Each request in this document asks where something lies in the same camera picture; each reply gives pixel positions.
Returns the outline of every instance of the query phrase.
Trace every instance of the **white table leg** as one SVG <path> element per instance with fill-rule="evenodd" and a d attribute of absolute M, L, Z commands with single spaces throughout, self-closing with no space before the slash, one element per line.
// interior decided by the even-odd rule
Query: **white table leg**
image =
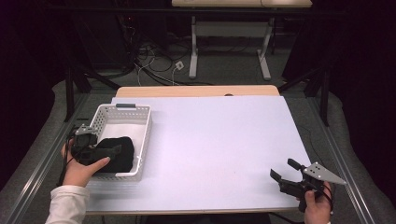
<path fill-rule="evenodd" d="M 271 33 L 272 33 L 272 26 L 269 22 L 268 27 L 265 29 L 265 37 L 262 42 L 262 48 L 257 50 L 260 67 L 262 68 L 262 76 L 266 81 L 271 80 L 270 70 L 268 69 L 267 61 L 265 61 L 265 52 L 267 51 L 268 48 L 268 43 L 270 41 Z"/>
<path fill-rule="evenodd" d="M 198 49 L 197 49 L 197 35 L 196 35 L 196 27 L 195 27 L 195 17 L 191 19 L 191 61 L 190 61 L 190 78 L 197 77 L 197 63 L 198 63 Z"/>

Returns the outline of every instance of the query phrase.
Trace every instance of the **metal rail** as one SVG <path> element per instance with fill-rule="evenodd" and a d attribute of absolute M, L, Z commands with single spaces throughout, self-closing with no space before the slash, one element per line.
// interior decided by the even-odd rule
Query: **metal rail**
<path fill-rule="evenodd" d="M 79 97 L 76 101 L 76 113 L 67 123 L 64 123 L 62 125 L 61 130 L 58 132 L 57 137 L 52 143 L 52 146 L 43 155 L 43 158 L 38 163 L 29 180 L 26 182 L 26 185 L 24 186 L 20 196 L 18 197 L 10 211 L 6 223 L 14 224 L 21 222 L 23 215 L 29 208 L 31 201 L 35 197 L 35 194 L 37 193 L 44 178 L 50 170 L 51 165 L 55 161 L 56 156 L 60 155 L 59 149 L 64 143 L 64 136 L 72 129 L 76 117 L 87 99 L 88 94 L 82 94 L 82 96 Z"/>
<path fill-rule="evenodd" d="M 308 104 L 311 110 L 314 112 L 314 116 L 321 127 L 321 130 L 326 135 L 326 139 L 330 145 L 330 153 L 334 160 L 335 166 L 337 170 L 340 172 L 340 176 L 345 179 L 348 183 L 346 185 L 346 192 L 349 195 L 350 201 L 352 201 L 353 206 L 355 207 L 355 211 L 358 214 L 361 223 L 363 224 L 375 224 L 374 218 L 367 207 L 366 202 L 362 198 L 361 191 L 355 182 L 352 173 L 350 173 L 349 168 L 347 166 L 346 161 L 344 160 L 343 154 L 340 148 L 337 146 L 334 137 L 332 136 L 332 132 L 329 127 L 326 127 L 321 121 L 320 114 L 318 112 L 318 103 L 315 98 L 308 97 Z"/>

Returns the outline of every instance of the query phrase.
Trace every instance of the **human hand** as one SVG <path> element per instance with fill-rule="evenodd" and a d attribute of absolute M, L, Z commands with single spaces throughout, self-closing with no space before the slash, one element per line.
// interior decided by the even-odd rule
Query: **human hand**
<path fill-rule="evenodd" d="M 324 185 L 328 188 L 324 188 L 323 192 L 329 197 L 330 194 L 330 184 L 324 182 Z M 331 205 L 329 200 L 321 195 L 315 199 L 315 193 L 309 190 L 305 193 L 306 209 L 304 214 L 305 224 L 327 224 L 330 221 Z"/>
<path fill-rule="evenodd" d="M 69 148 L 73 146 L 73 140 L 69 143 Z M 62 147 L 62 156 L 64 157 L 65 145 Z M 72 159 L 70 150 L 67 152 L 67 161 Z M 85 188 L 90 181 L 91 176 L 98 170 L 108 164 L 110 158 L 103 158 L 91 165 L 83 165 L 74 158 L 66 166 L 66 174 L 64 175 L 63 185 L 74 185 Z"/>

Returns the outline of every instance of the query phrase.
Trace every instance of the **white sleeve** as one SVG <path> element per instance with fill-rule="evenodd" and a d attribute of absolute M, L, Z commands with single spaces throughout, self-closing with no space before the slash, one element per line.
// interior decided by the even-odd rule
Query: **white sleeve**
<path fill-rule="evenodd" d="M 60 186 L 51 193 L 46 223 L 81 223 L 85 217 L 90 192 L 78 186 Z"/>

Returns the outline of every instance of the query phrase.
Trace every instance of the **white basket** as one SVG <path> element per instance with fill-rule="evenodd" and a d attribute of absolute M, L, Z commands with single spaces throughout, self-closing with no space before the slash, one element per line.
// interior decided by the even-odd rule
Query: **white basket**
<path fill-rule="evenodd" d="M 149 143 L 151 110 L 147 105 L 99 105 L 91 122 L 98 131 L 98 142 L 105 138 L 130 137 L 134 144 L 134 165 L 129 173 L 98 173 L 92 180 L 141 179 Z"/>

